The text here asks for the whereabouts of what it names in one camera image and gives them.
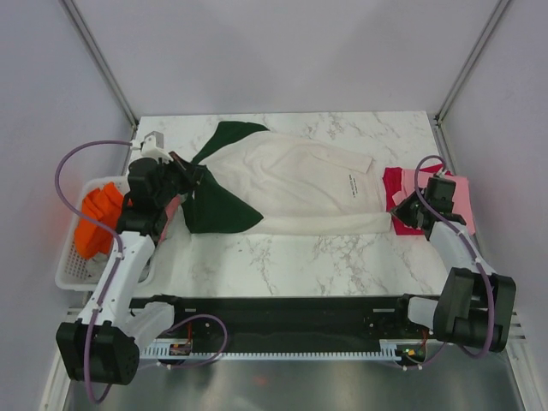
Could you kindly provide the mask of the cream and green Charlie Brown shirt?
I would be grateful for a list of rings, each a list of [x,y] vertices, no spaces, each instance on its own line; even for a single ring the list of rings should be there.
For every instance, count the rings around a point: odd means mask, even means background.
[[[193,234],[371,235],[390,229],[371,157],[223,121],[194,156]]]

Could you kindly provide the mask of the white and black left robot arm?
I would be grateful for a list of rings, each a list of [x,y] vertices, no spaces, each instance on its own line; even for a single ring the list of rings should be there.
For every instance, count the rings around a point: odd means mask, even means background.
[[[63,364],[75,381],[127,385],[144,348],[163,331],[178,337],[188,327],[187,314],[167,303],[148,303],[135,315],[130,303],[171,215],[196,187],[197,171],[175,152],[146,154],[129,165],[127,180],[104,273],[77,320],[57,329]]]

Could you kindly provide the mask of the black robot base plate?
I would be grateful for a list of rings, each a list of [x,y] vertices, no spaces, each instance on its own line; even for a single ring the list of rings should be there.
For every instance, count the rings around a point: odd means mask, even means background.
[[[175,308],[175,321],[189,319],[170,334],[190,337],[212,352],[237,348],[364,348],[377,340],[423,342],[426,327],[408,322],[397,296],[217,297],[154,295],[131,303],[152,302]]]

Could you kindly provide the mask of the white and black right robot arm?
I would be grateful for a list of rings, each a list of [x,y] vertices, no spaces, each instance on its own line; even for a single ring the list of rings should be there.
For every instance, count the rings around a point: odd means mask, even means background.
[[[448,271],[437,297],[404,295],[392,315],[394,331],[411,337],[422,326],[444,343],[459,345],[478,356],[506,347],[514,312],[516,285],[486,263],[473,244],[466,222],[453,212],[456,182],[431,176],[390,214],[421,231]]]

